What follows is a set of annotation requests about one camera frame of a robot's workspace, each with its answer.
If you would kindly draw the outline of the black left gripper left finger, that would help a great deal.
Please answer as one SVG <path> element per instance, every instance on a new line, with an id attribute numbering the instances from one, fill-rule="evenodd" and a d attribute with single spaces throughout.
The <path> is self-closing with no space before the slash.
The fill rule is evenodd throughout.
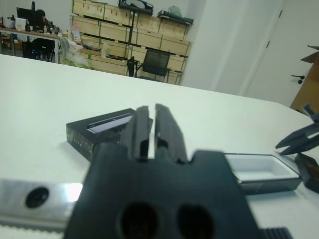
<path id="1" fill-rule="evenodd" d="M 151 119 L 147 106 L 137 108 L 121 134 L 121 145 L 125 146 L 129 159 L 147 159 Z"/>

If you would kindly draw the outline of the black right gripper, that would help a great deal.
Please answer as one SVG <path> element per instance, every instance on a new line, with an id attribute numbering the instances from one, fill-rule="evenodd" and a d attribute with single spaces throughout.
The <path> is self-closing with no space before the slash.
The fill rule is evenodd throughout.
<path id="1" fill-rule="evenodd" d="M 315 113 L 311 109 L 310 104 L 305 104 L 302 106 L 302 108 L 306 115 L 313 120 L 313 122 L 319 121 L 319 113 Z M 319 145 L 319 135 L 314 135 L 318 132 L 319 125 L 317 123 L 312 123 L 289 134 L 276 145 L 276 149 L 288 147 L 282 151 L 280 155 L 289 155 L 309 151 Z"/>

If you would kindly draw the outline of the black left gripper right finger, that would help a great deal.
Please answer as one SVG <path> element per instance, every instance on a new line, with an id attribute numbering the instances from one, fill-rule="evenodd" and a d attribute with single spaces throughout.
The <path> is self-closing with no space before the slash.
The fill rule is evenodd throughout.
<path id="1" fill-rule="evenodd" d="M 183 133 L 171 111 L 162 104 L 156 104 L 155 110 L 155 156 L 159 156 L 163 148 L 173 162 L 187 163 Z"/>

